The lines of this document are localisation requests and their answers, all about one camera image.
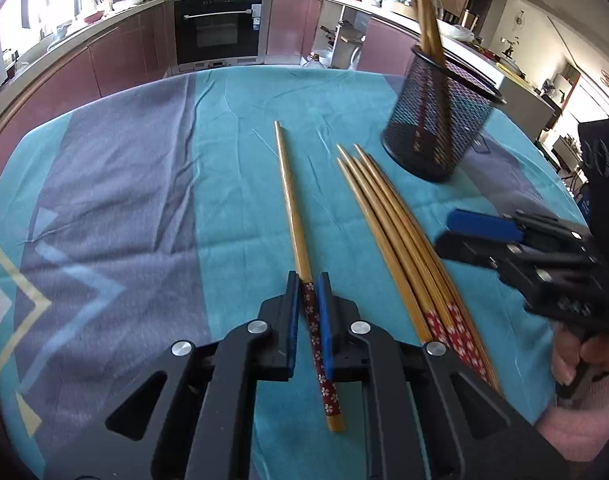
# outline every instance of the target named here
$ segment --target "pink sleeve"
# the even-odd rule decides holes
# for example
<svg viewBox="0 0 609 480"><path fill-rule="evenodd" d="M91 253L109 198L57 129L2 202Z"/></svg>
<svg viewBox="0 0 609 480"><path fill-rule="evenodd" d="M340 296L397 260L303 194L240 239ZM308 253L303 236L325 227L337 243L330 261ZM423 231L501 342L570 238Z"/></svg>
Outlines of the pink sleeve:
<svg viewBox="0 0 609 480"><path fill-rule="evenodd" d="M567 460L593 460L609 440L609 376L591 385L578 410L548 407L536 428Z"/></svg>

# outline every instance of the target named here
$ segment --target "oven handle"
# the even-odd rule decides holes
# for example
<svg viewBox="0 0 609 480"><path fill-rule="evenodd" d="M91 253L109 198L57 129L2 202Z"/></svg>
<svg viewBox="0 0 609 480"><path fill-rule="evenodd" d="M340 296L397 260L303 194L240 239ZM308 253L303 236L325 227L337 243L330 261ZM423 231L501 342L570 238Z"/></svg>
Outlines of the oven handle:
<svg viewBox="0 0 609 480"><path fill-rule="evenodd" d="M227 12L207 12L206 14L193 14L189 16L188 14L184 15L185 20L190 20L192 18L202 18L203 16L222 16L224 14L251 14L253 9L247 10L229 10Z"/></svg>

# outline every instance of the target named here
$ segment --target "utensil holder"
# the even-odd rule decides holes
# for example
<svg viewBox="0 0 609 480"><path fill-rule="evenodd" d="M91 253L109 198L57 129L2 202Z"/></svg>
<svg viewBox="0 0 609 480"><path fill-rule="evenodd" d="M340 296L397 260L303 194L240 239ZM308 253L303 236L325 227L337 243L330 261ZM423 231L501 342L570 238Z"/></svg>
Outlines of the utensil holder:
<svg viewBox="0 0 609 480"><path fill-rule="evenodd" d="M413 47L415 59L393 108L382 144L402 168L444 182L454 172L491 110L505 104L473 67L447 58L443 67Z"/></svg>

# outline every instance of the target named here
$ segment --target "triangular cutout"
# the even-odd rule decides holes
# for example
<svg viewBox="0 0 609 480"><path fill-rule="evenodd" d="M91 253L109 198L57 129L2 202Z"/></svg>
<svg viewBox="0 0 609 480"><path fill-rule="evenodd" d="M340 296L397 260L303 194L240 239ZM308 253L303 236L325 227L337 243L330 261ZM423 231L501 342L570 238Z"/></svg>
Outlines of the triangular cutout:
<svg viewBox="0 0 609 480"><path fill-rule="evenodd" d="M508 421L465 377L451 376L473 438L481 440L508 428Z"/></svg>
<svg viewBox="0 0 609 480"><path fill-rule="evenodd" d="M142 440L166 381L166 373L154 373L107 418L107 430L131 440Z"/></svg>

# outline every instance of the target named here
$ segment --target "yellow triangle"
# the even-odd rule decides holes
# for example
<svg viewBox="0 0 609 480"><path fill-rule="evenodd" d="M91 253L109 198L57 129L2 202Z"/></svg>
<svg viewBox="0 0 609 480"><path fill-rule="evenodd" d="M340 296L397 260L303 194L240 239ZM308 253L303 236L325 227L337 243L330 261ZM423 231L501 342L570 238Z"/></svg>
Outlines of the yellow triangle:
<svg viewBox="0 0 609 480"><path fill-rule="evenodd" d="M22 421L24 421L25 427L27 428L27 434L29 438L31 438L40 424L42 424L42 419L30 408L18 392L16 392L16 398L18 399L18 407L20 409L20 415L22 415Z"/></svg>

